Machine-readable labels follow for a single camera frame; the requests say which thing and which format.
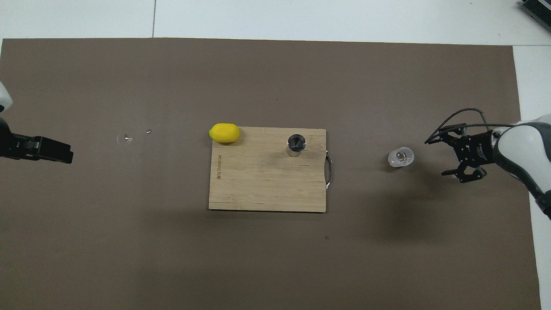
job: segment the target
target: white floor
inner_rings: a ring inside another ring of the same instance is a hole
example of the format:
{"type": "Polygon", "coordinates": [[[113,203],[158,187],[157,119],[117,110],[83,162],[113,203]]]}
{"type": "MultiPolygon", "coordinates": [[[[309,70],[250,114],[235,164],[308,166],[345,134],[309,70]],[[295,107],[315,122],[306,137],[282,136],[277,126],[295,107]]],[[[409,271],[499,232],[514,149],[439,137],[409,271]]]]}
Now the white floor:
{"type": "MultiPolygon", "coordinates": [[[[513,45],[523,119],[551,113],[551,32],[517,0],[0,0],[2,38],[227,38],[513,45]]],[[[531,201],[542,309],[551,221],[531,201]]]]}

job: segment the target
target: brown mat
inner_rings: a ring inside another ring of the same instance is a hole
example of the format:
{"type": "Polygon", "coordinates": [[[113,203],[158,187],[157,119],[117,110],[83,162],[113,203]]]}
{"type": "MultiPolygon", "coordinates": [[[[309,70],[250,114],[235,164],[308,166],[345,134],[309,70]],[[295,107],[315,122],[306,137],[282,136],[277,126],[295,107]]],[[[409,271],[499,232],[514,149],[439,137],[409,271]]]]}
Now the brown mat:
{"type": "Polygon", "coordinates": [[[3,309],[539,308],[524,186],[423,145],[519,119],[511,47],[7,39],[0,80],[13,132],[75,153],[0,158],[3,309]],[[327,129],[327,212],[209,211],[217,122],[327,129]]]}

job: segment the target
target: clear plastic piece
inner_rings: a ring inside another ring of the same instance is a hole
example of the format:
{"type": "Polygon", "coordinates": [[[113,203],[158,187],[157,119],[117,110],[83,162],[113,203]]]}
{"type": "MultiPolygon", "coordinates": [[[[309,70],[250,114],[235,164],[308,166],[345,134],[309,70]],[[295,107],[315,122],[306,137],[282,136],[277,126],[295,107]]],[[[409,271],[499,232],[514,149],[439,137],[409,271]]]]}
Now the clear plastic piece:
{"type": "Polygon", "coordinates": [[[388,154],[388,163],[395,167],[405,167],[413,163],[415,155],[409,147],[397,148],[388,154]]]}
{"type": "Polygon", "coordinates": [[[132,136],[127,133],[117,136],[117,143],[120,145],[128,145],[130,142],[132,142],[132,136]]]}

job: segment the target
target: metal cup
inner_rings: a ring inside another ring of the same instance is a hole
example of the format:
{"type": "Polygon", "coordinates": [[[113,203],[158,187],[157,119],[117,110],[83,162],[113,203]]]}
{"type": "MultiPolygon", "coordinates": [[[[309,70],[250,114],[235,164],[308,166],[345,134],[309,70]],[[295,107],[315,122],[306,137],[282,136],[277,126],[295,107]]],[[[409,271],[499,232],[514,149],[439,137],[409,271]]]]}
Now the metal cup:
{"type": "Polygon", "coordinates": [[[287,154],[291,157],[297,157],[306,148],[306,139],[298,133],[287,139],[287,154]]]}

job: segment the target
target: wooden cutting board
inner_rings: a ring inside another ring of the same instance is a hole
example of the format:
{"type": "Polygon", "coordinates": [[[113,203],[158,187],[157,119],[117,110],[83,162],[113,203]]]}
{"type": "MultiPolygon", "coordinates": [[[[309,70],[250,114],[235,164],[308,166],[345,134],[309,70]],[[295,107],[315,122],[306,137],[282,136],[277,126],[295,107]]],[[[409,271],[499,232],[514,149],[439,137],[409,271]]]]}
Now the wooden cutting board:
{"type": "Polygon", "coordinates": [[[239,128],[236,142],[213,141],[209,209],[325,212],[325,129],[239,128]],[[306,148],[291,157],[295,133],[306,148]]]}

